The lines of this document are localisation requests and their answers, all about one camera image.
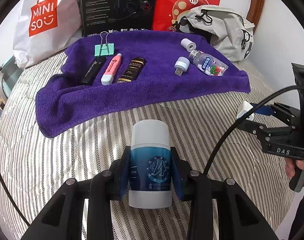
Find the white wall charger plug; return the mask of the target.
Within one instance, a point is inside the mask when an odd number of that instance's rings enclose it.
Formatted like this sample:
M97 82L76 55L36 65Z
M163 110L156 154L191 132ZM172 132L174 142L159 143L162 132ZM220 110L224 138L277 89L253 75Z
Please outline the white wall charger plug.
M247 113L252 108L253 106L249 102L243 101L238 107L236 119L242 117L245 113Z

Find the white blue label bottle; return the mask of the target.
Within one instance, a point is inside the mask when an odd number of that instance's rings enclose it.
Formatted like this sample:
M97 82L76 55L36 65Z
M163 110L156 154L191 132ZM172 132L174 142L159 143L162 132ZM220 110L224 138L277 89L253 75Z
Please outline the white blue label bottle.
M159 120L134 124L130 148L129 205L138 209L171 206L171 161L168 125Z

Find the clear candy bottle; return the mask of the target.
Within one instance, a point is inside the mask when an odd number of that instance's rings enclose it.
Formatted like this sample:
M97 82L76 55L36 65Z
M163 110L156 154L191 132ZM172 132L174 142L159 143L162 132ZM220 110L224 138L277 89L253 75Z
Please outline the clear candy bottle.
M228 66L212 55L203 53L200 50L193 50L189 54L189 60L201 72L209 76L222 76Z

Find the white tape roll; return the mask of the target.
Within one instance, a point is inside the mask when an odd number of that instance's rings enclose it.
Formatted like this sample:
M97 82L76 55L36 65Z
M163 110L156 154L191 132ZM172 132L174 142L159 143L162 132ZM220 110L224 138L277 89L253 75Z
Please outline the white tape roll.
M191 52L193 50L196 50L196 44L189 40L188 38L184 38L180 42L181 47L187 50L188 52Z

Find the pink highlighter pen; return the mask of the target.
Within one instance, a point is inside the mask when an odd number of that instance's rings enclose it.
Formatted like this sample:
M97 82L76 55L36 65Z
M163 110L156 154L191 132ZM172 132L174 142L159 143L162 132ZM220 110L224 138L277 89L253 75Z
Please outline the pink highlighter pen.
M106 71L102 75L101 78L101 84L106 86L112 84L112 81L115 77L115 74L121 64L122 55L121 53L118 53L116 56L114 56L111 61L109 62L108 67L106 68Z

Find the black Horizon lighter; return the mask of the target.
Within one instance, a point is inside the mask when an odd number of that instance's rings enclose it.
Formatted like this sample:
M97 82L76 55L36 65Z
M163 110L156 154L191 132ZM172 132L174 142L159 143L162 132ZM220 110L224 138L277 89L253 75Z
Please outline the black Horizon lighter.
M106 57L104 57L104 56L95 57L95 59L90 64L88 70L81 78L80 82L85 85L91 84L93 82L93 80L96 78L96 75L101 70L105 61L106 61Z

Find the dark brown cosmetic tube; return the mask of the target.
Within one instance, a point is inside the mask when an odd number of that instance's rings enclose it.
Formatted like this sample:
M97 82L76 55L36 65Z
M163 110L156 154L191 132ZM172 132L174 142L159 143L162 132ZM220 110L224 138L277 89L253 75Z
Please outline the dark brown cosmetic tube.
M142 57L135 57L131 60L128 67L122 76L117 80L117 83L132 82L137 79L142 68L146 64L146 59Z

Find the green binder clip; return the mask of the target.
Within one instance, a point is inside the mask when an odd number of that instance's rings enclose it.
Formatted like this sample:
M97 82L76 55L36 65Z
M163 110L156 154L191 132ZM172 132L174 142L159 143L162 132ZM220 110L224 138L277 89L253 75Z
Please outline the green binder clip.
M108 41L108 31L102 31L99 36L100 44L95 45L95 56L112 56L115 53L115 44Z

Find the striped mattress cover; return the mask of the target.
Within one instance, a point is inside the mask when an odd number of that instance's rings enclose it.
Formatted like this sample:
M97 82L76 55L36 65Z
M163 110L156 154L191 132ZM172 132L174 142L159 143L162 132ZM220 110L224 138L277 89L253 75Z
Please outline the striped mattress cover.
M55 138L46 138L36 122L36 93L60 72L67 57L56 54L25 70L0 117L0 227L8 239L20 239L53 194L68 179L94 177L121 157L131 143L133 125L156 119L169 127L181 159L203 171L221 135L235 121L242 101L259 102L272 93L247 61L236 63L250 80L249 93L229 92L163 102L99 116ZM264 154L252 134L234 130L221 146L209 176L233 178L273 229L294 198L285 161Z

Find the grey Nike waist bag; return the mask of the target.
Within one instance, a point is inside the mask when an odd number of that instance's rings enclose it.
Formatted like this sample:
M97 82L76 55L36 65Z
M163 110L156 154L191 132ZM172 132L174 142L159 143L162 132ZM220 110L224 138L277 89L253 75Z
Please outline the grey Nike waist bag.
M177 30L205 37L231 62L246 59L254 45L255 25L229 8L201 5L184 13L177 23Z

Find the purple towel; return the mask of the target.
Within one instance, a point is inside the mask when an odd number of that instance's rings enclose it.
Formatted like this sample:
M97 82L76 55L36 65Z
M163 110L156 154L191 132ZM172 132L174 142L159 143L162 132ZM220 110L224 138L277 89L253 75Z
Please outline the purple towel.
M204 53L226 63L222 76L208 76L195 66L189 66L181 76L175 74L174 64L188 52L181 40L188 38ZM108 41L116 46L122 61L117 70L120 77L136 57L146 60L136 80L102 85L101 74L88 85L81 78L94 60L99 36L85 37L69 46L67 60L61 73L53 75L36 94L36 120L45 137L60 133L97 116L141 107L152 103L183 100L213 93L250 91L246 72L237 69L200 35L170 31L126 31L111 33Z

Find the black headphone box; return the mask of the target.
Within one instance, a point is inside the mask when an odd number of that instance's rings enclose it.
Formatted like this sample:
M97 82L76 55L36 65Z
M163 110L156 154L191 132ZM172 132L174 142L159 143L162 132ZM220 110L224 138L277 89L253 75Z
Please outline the black headphone box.
M81 0L84 36L151 30L156 0Z

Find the white Miniso shopping bag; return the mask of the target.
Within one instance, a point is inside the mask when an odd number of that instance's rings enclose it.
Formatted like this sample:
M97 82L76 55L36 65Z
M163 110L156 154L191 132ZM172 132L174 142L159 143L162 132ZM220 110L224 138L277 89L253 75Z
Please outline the white Miniso shopping bag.
M27 68L73 43L82 26L80 0L23 0L13 38L19 68Z

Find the brown wooden door frame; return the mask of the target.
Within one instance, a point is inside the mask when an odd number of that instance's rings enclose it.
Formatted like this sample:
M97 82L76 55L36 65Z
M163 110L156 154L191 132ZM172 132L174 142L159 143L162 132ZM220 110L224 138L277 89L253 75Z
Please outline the brown wooden door frame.
M251 0L250 8L247 14L247 20L255 25L254 31L260 21L265 0Z

